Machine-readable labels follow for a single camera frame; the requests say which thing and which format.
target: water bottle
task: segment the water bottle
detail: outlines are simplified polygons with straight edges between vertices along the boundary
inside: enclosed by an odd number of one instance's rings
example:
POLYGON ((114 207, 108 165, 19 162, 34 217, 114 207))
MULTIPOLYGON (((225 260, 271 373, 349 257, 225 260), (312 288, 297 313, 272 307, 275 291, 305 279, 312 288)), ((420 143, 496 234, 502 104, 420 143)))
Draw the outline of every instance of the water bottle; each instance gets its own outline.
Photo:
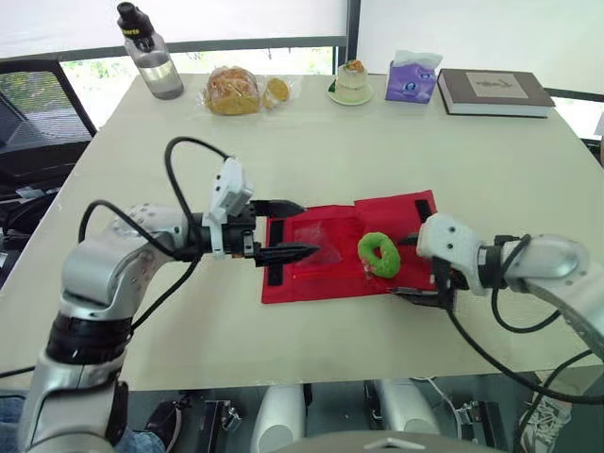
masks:
POLYGON ((159 99, 179 97, 184 91, 182 80, 149 16, 128 2, 120 3, 117 10, 120 13, 117 25, 126 37, 126 51, 151 93, 159 99))

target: clear plastic bag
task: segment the clear plastic bag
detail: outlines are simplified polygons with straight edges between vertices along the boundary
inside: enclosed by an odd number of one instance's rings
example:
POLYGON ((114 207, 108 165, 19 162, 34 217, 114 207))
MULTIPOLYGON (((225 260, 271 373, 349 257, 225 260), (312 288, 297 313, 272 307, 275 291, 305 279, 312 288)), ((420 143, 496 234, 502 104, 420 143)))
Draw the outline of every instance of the clear plastic bag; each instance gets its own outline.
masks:
POLYGON ((266 110, 280 108, 300 96, 300 75, 259 75, 257 79, 266 110))
POLYGON ((203 97, 206 106, 218 114, 245 115, 256 113, 260 109, 256 77, 237 66, 214 69, 203 97))
POLYGON ((294 232, 294 241, 297 243, 311 243, 318 245, 319 250, 308 258, 297 262, 294 266, 323 266, 335 264, 342 261, 342 255, 338 249, 331 243, 326 231, 323 228, 323 222, 312 222, 307 226, 298 228, 294 232))
POLYGON ((245 115, 281 108, 301 91, 300 75, 255 76, 238 66, 214 69, 198 97, 210 111, 222 115, 245 115))

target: white plate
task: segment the white plate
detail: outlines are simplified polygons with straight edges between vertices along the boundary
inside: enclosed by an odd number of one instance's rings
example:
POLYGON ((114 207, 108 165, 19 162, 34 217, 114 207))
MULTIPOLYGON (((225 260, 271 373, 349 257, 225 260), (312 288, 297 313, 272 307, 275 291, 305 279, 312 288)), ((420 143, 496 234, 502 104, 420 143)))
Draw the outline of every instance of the white plate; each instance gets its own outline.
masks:
POLYGON ((336 96, 335 92, 330 92, 330 91, 327 91, 327 96, 329 96, 329 98, 333 102, 335 102, 337 104, 341 104, 343 106, 360 106, 361 104, 364 104, 365 102, 369 101, 369 99, 371 99, 374 95, 374 89, 371 88, 370 85, 367 85, 367 91, 369 92, 369 95, 358 101, 346 101, 346 100, 340 99, 339 97, 336 96))

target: bottle cap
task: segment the bottle cap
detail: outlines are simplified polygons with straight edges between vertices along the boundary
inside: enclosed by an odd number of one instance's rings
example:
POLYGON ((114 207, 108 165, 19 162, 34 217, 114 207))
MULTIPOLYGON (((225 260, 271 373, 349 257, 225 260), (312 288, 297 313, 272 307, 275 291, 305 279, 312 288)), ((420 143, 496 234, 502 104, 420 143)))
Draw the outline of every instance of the bottle cap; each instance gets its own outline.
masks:
POLYGON ((137 38, 148 38, 153 33, 153 26, 147 16, 140 9, 129 2, 120 3, 117 6, 120 18, 117 25, 122 28, 122 33, 131 40, 137 38))

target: book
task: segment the book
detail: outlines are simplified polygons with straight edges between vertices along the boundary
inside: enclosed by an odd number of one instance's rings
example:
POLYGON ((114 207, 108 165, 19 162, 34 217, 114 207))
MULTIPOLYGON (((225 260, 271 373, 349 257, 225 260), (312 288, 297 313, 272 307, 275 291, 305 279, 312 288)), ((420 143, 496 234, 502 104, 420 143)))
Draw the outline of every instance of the book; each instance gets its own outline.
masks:
POLYGON ((451 115, 546 118, 555 107, 533 73, 443 69, 438 86, 451 115))

